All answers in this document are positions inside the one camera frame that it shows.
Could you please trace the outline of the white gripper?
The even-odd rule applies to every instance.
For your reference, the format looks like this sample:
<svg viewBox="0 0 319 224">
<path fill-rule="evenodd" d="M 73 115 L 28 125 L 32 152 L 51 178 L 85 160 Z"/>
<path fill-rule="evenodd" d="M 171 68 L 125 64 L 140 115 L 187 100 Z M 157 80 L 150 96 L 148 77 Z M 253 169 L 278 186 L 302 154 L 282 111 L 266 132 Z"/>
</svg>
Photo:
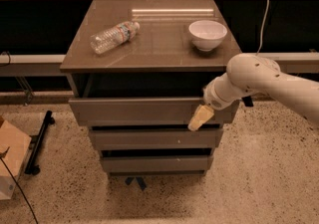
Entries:
<svg viewBox="0 0 319 224">
<path fill-rule="evenodd" d="M 203 124 L 214 116 L 214 110 L 221 111 L 229 106 L 229 103 L 221 99 L 215 89 L 215 81 L 211 81 L 203 89 L 203 101 L 205 105 L 199 105 L 194 112 L 187 128 L 197 131 Z"/>
</svg>

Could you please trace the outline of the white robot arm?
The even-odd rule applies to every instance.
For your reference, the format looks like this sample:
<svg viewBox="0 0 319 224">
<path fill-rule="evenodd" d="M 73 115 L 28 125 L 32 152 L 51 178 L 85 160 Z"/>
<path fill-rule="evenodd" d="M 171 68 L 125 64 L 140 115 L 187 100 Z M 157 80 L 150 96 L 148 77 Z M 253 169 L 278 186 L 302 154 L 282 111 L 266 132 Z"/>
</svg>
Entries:
<svg viewBox="0 0 319 224">
<path fill-rule="evenodd" d="M 203 105 L 195 110 L 188 129 L 197 131 L 215 111 L 256 93 L 268 95 L 307 121 L 319 124 L 318 82 L 285 74 L 271 59 L 239 54 L 229 60 L 222 76 L 203 88 Z"/>
</svg>

